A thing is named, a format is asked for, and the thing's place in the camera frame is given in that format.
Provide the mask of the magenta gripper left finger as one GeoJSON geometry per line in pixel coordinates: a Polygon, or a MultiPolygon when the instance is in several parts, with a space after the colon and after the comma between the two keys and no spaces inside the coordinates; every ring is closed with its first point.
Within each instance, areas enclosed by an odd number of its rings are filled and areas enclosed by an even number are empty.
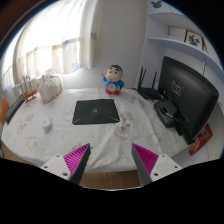
{"type": "Polygon", "coordinates": [[[85,144],[66,155],[55,155],[41,168],[74,184],[79,184],[90,154],[90,144],[85,144]]]}

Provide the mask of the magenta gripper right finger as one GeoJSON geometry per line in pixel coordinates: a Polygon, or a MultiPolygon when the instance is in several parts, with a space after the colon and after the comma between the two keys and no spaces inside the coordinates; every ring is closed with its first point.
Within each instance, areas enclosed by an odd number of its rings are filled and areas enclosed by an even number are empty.
{"type": "Polygon", "coordinates": [[[143,186],[182,169],[166,154],[157,155],[137,144],[132,144],[131,153],[143,186]]]}

